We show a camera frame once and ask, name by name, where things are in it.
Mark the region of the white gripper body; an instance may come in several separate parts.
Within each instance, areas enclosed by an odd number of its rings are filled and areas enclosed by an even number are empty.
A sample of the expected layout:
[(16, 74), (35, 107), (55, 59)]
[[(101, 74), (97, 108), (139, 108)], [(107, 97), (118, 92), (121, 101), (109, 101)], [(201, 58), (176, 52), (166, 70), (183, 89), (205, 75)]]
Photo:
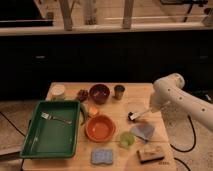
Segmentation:
[(150, 97), (150, 104), (149, 104), (151, 112), (155, 113), (159, 111), (166, 103), (167, 101), (162, 97), (158, 96), (157, 94), (152, 94)]

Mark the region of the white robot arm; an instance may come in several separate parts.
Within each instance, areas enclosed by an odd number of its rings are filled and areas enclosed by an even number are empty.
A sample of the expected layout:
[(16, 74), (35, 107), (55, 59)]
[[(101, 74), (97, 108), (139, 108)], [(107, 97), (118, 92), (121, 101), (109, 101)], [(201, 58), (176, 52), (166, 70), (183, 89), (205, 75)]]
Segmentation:
[(185, 80), (178, 73), (155, 80), (151, 102), (158, 105), (172, 102), (213, 132), (213, 104), (183, 91), (184, 85)]

